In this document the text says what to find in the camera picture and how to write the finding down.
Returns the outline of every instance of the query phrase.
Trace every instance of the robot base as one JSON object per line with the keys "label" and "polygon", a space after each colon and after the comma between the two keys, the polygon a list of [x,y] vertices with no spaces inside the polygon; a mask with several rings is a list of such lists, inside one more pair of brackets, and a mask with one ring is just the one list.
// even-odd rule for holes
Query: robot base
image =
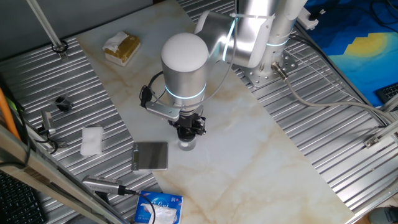
{"label": "robot base", "polygon": [[[293,72],[298,67],[293,57],[285,56],[282,61],[283,63],[281,63],[280,66],[286,73]],[[271,68],[263,68],[261,72],[258,66],[256,68],[241,68],[241,70],[256,88],[263,87],[276,79],[280,79],[276,72],[272,71]]]}

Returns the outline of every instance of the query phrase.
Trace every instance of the blue fabric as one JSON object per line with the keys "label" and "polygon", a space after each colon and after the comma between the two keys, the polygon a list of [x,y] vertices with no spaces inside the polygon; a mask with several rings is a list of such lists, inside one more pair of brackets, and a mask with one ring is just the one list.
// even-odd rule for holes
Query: blue fabric
{"label": "blue fabric", "polygon": [[[358,6],[370,12],[371,1],[341,0],[339,6]],[[309,0],[306,8],[318,12],[336,1]],[[382,3],[375,3],[375,12],[384,22],[393,18]],[[398,12],[391,7],[391,12],[398,17]],[[388,25],[398,30],[398,23]],[[386,33],[387,43],[377,55],[348,55],[347,46],[357,37],[367,37],[369,33]],[[319,18],[319,25],[308,34],[330,56],[333,62],[354,83],[361,93],[374,105],[382,103],[374,93],[375,90],[398,82],[398,34],[381,27],[372,17],[359,9],[331,9]]]}

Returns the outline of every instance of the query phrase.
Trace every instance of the white sponge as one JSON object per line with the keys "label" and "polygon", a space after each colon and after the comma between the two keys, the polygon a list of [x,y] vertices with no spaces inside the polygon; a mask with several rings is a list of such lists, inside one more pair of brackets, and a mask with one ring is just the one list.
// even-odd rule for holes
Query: white sponge
{"label": "white sponge", "polygon": [[102,127],[83,128],[80,154],[84,156],[102,154]]}

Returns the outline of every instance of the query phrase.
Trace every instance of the orange pole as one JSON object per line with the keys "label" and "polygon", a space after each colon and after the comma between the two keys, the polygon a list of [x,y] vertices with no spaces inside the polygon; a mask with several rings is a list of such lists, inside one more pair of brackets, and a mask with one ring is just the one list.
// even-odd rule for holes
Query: orange pole
{"label": "orange pole", "polygon": [[17,127],[15,126],[14,119],[12,118],[10,107],[8,106],[6,97],[0,88],[0,109],[2,114],[4,115],[4,119],[6,120],[7,128],[16,138],[21,140],[19,137]]}

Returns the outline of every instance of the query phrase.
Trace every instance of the keyboard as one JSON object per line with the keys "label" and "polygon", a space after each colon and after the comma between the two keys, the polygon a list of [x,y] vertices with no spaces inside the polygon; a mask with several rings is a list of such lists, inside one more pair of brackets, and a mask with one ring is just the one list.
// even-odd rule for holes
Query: keyboard
{"label": "keyboard", "polygon": [[387,103],[391,98],[398,94],[398,83],[376,90],[376,95],[383,103]]}
{"label": "keyboard", "polygon": [[43,224],[46,221],[36,191],[0,171],[0,223]]}

